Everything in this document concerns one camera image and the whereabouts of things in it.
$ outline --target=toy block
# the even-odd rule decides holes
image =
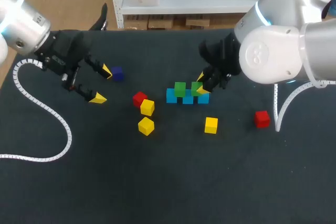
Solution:
[[[140,106],[141,114],[151,116],[154,112],[154,102],[144,99]]]
[[[166,102],[177,103],[177,97],[175,96],[174,89],[167,89]]]
[[[194,104],[194,97],[191,95],[191,90],[186,89],[185,90],[185,97],[182,98],[183,104]]]
[[[138,128],[142,134],[148,136],[152,131],[154,131],[154,122],[149,118],[143,118],[138,123]]]
[[[191,83],[191,95],[192,95],[193,97],[198,97],[198,96],[201,95],[201,94],[198,93],[198,91],[197,91],[201,86],[202,86],[202,83],[201,83],[201,82],[198,82],[198,81],[193,81],[193,82]]]
[[[258,111],[254,116],[254,122],[257,128],[267,128],[271,122],[267,111]]]
[[[185,82],[175,82],[174,94],[176,97],[185,97]]]
[[[206,118],[205,119],[205,133],[216,134],[218,127],[218,118]]]
[[[111,68],[111,72],[114,81],[122,81],[124,79],[124,73],[122,72],[121,67]]]
[[[140,108],[141,103],[143,102],[144,99],[147,99],[147,95],[145,95],[142,92],[138,92],[133,96],[133,104],[134,106]]]
[[[202,94],[201,96],[198,97],[198,103],[199,104],[209,104],[209,98],[210,94]]]

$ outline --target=black table surface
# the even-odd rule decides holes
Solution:
[[[108,100],[88,104],[60,78],[20,69],[23,87],[68,122],[73,144],[51,163],[0,161],[1,223],[332,223],[336,221],[336,89],[311,89],[274,123],[256,129],[254,113],[272,115],[272,85],[235,77],[209,105],[166,104],[175,81],[190,87],[206,66],[198,44],[229,30],[87,32],[92,53],[124,82],[87,66],[78,80]],[[15,62],[22,59],[17,56]],[[301,83],[281,84],[279,104]],[[132,104],[155,101],[149,136]],[[207,116],[219,119],[204,133]],[[62,125],[26,99],[9,74],[0,90],[0,153],[48,157],[66,144]]]

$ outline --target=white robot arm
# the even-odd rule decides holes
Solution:
[[[336,80],[336,19],[300,29],[264,26],[250,32],[239,53],[243,73],[252,81]]]
[[[259,0],[219,44],[200,45],[210,66],[198,79],[203,83],[198,91],[212,92],[218,84],[226,88],[241,71],[265,84],[336,79],[336,21],[321,20],[330,1]]]
[[[90,30],[105,30],[107,5]],[[25,0],[0,0],[0,65],[6,59],[8,47],[19,54],[34,54],[43,70],[51,70],[61,76],[61,85],[68,91],[75,90],[88,102],[103,103],[99,93],[75,83],[82,63],[87,63],[104,78],[112,76],[107,66],[93,59],[90,41],[82,32],[74,38],[64,31],[50,31],[50,21],[31,7]]]

